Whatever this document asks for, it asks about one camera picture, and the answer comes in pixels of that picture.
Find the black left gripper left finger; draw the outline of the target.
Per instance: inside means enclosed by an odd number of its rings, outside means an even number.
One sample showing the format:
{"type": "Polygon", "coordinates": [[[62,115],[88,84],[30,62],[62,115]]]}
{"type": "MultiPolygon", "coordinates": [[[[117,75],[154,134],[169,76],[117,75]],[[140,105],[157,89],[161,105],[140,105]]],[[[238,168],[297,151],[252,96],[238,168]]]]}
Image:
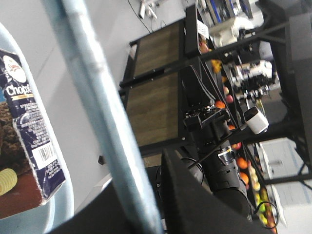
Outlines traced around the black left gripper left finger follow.
{"type": "Polygon", "coordinates": [[[127,220],[113,183],[73,218],[51,230],[51,234],[135,234],[127,220]]]}

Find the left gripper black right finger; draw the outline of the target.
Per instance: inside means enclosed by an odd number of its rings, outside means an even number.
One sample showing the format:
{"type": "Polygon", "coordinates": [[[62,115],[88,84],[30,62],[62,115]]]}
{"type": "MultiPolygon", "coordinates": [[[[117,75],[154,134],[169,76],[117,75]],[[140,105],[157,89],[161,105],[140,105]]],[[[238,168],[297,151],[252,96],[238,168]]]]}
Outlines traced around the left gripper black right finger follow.
{"type": "Polygon", "coordinates": [[[173,149],[161,157],[161,197],[170,234],[268,234],[208,193],[173,149]]]}

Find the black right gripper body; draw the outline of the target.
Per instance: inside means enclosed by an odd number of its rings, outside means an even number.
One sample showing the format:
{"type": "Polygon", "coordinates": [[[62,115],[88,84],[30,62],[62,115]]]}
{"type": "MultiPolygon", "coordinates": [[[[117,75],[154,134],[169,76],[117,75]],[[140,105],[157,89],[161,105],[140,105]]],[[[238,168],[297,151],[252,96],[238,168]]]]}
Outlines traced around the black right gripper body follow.
{"type": "Polygon", "coordinates": [[[183,122],[200,154],[226,151],[231,134],[227,125],[230,119],[226,109],[213,108],[188,113],[183,122]]]}

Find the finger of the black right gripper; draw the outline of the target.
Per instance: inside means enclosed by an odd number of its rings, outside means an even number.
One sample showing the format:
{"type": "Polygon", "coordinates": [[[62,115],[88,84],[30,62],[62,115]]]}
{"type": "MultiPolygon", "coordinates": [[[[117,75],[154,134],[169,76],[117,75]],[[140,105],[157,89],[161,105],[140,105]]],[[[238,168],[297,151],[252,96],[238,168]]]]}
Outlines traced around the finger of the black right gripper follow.
{"type": "Polygon", "coordinates": [[[194,66],[181,69],[180,78],[188,108],[204,108],[215,103],[215,97],[205,86],[200,72],[194,66]]]}

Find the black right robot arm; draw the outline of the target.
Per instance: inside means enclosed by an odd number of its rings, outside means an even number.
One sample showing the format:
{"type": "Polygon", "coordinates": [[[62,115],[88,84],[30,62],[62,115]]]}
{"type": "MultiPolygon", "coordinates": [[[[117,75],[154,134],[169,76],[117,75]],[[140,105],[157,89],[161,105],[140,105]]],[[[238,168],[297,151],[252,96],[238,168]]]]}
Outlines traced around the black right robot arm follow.
{"type": "Polygon", "coordinates": [[[238,165],[229,139],[235,134],[227,124],[230,115],[225,107],[216,107],[216,100],[202,81],[199,72],[190,65],[181,70],[184,126],[190,133],[197,150],[208,186],[219,200],[252,221],[254,207],[248,200],[246,184],[239,174],[238,165]]]}

